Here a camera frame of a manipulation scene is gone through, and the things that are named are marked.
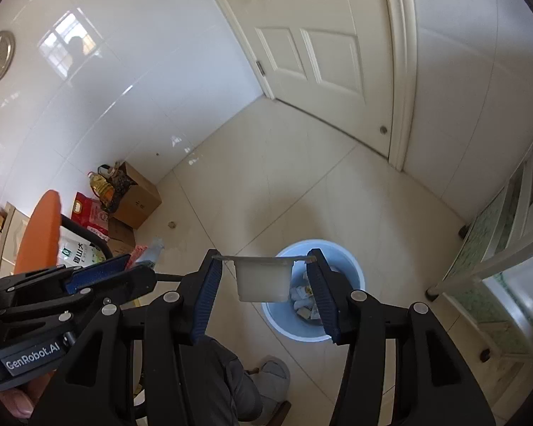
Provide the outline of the left hand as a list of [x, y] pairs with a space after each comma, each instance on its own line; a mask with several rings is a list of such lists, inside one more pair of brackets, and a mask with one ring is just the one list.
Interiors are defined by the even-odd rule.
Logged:
[[53, 378], [55, 371], [37, 377], [18, 388], [0, 391], [1, 403], [18, 419], [31, 417], [34, 407]]

